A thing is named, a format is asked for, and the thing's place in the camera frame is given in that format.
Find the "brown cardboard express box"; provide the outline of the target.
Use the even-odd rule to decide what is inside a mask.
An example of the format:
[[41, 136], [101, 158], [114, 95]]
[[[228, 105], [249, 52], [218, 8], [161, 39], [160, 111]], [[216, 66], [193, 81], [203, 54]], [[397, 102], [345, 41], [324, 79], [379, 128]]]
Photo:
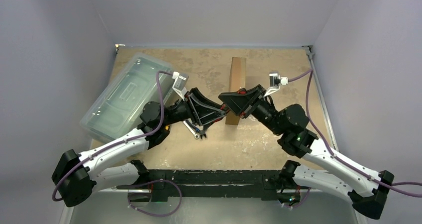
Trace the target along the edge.
[[[237, 92], [246, 87], [246, 58], [233, 57], [229, 75], [229, 92]], [[226, 125], [238, 125], [240, 118], [229, 112], [225, 119]]]

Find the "red utility knife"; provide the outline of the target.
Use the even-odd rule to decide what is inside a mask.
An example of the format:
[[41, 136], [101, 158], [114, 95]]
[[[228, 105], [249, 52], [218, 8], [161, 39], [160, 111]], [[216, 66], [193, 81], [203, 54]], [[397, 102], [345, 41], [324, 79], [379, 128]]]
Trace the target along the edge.
[[229, 107], [227, 106], [227, 104], [225, 104], [225, 103], [223, 103], [223, 102], [222, 102], [222, 108], [226, 108], [226, 109], [227, 109], [227, 112], [232, 112], [232, 111], [229, 109]]

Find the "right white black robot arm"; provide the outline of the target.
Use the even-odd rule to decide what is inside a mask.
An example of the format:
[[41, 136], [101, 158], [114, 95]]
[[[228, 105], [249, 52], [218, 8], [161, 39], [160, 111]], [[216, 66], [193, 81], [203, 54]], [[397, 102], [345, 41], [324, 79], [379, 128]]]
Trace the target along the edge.
[[394, 180], [391, 172], [372, 170], [333, 150], [321, 135], [306, 128], [310, 119], [301, 105], [292, 104], [278, 111], [261, 85], [221, 93], [218, 98], [236, 116], [251, 115], [279, 136], [277, 142], [286, 153], [323, 168], [311, 170], [289, 161], [279, 175], [284, 187], [296, 184], [315, 188], [345, 199], [370, 219], [380, 219], [389, 193], [386, 186]]

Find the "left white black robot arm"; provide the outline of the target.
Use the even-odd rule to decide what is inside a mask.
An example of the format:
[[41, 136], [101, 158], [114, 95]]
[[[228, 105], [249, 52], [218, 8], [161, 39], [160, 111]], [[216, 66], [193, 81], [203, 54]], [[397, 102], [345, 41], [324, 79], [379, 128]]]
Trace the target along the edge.
[[169, 135], [166, 126], [190, 120], [207, 129], [228, 113], [225, 104], [206, 98], [198, 88], [182, 92], [182, 98], [167, 107], [163, 101], [146, 103], [140, 114], [141, 123], [127, 134], [99, 148], [77, 153], [65, 151], [55, 167], [52, 200], [63, 201], [67, 207], [84, 202], [91, 194], [119, 185], [137, 189], [148, 184], [148, 175], [141, 161], [118, 167], [117, 162], [136, 153], [147, 151]]

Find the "silver wrench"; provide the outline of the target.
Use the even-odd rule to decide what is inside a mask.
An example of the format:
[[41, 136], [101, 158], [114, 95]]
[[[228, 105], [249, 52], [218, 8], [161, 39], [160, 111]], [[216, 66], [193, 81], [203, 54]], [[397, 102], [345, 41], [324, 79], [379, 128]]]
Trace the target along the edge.
[[193, 135], [193, 137], [195, 138], [195, 139], [199, 139], [199, 135], [198, 135], [198, 133], [196, 132], [196, 130], [194, 129], [194, 128], [192, 128], [189, 124], [188, 124], [188, 122], [185, 120], [185, 121], [183, 121], [183, 124], [186, 126], [186, 128], [192, 133], [192, 135]]

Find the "clear plastic storage bin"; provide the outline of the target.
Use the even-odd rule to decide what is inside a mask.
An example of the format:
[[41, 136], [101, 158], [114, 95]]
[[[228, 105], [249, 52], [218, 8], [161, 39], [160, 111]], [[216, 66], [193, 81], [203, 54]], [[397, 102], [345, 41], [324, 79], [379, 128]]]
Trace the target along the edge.
[[156, 78], [163, 100], [173, 94], [174, 80], [159, 71], [172, 72], [173, 65], [138, 52], [112, 79], [80, 121], [89, 136], [102, 143], [111, 142], [137, 127], [140, 114], [149, 101], [159, 102]]

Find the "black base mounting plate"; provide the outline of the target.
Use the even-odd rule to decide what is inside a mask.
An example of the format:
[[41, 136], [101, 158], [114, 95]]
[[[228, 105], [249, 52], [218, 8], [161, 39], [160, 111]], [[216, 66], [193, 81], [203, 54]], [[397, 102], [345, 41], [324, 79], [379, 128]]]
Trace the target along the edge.
[[281, 178], [279, 170], [150, 170], [134, 184], [118, 189], [146, 189], [153, 202], [165, 202], [169, 197], [197, 198], [260, 198], [276, 201], [284, 191], [306, 190]]

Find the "blue handled pliers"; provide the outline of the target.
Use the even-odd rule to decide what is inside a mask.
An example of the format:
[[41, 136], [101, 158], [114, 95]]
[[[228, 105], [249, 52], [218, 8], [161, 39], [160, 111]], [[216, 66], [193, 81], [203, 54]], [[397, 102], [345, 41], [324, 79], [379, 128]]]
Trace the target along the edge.
[[198, 127], [196, 127], [194, 125], [192, 126], [192, 128], [195, 131], [195, 135], [194, 135], [195, 139], [207, 138], [206, 130], [205, 129], [199, 129]]

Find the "aluminium frame rail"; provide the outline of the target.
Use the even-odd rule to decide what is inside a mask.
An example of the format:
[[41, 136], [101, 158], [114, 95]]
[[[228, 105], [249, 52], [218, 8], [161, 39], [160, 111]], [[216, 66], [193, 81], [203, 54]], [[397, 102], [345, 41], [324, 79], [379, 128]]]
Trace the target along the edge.
[[64, 224], [357, 224], [345, 184], [294, 185], [278, 170], [150, 170], [74, 198]]

